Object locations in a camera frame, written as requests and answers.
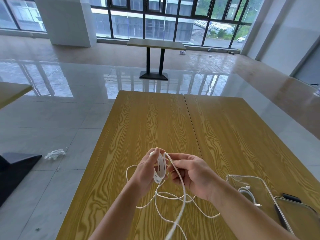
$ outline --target table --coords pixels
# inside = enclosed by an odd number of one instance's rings
[[[155,146],[197,155],[222,178],[259,176],[274,196],[295,195],[320,212],[320,183],[242,98],[120,91],[56,239],[87,240],[126,184],[127,167]],[[162,190],[182,195],[170,181]],[[207,215],[217,214],[195,200]],[[176,219],[182,202],[157,202],[164,217]],[[236,239],[222,217],[206,218],[192,204],[179,224],[188,239]],[[128,239],[164,239],[171,226],[152,203],[136,210]],[[178,228],[172,239],[184,239]]]
[[[0,82],[0,109],[32,90],[28,84]],[[0,155],[0,206],[6,201],[42,155],[3,153]]]
[[[29,84],[0,81],[0,109],[32,90]]]
[[[148,39],[134,39],[131,38],[127,45],[146,47],[146,71],[140,73],[140,78],[168,80],[168,74],[163,73],[163,61],[165,58],[165,49],[186,51],[186,47],[181,42],[164,41],[164,40],[148,40]],[[150,72],[150,48],[161,49],[159,73]]]
[[[297,196],[320,212],[320,183],[242,98],[185,100],[202,158],[219,176],[261,177],[273,196]],[[214,239],[236,239],[224,222],[214,228]]]

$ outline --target road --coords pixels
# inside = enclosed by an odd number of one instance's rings
[[[194,29],[203,29],[201,27],[198,27],[196,25],[193,25]],[[200,36],[191,36],[190,42],[194,43],[195,45],[201,45],[203,37]],[[222,40],[222,39],[212,39],[212,38],[206,38],[204,41],[204,46],[209,47],[222,47],[222,48],[228,48],[230,44],[230,40]],[[242,47],[243,43],[238,43],[236,40],[233,41],[231,48],[233,49],[240,49]]]

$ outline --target person's right hand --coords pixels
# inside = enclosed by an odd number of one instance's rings
[[[196,196],[204,200],[210,200],[214,181],[219,176],[201,158],[184,154],[169,153],[174,160],[174,165],[178,168],[184,185]],[[181,185],[181,180],[173,165],[168,167],[172,181]]]

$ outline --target floor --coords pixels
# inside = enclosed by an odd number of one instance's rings
[[[1,239],[55,239],[119,90],[242,97],[320,181],[320,98],[260,62],[169,50],[169,81],[154,81],[139,79],[145,50],[138,47],[0,36],[0,51],[0,81],[34,87],[0,110],[0,153],[66,152],[42,158],[0,207]],[[154,71],[159,57],[151,49]]]

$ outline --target white pillar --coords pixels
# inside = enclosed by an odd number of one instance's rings
[[[35,0],[52,44],[91,47],[97,42],[89,0]]]

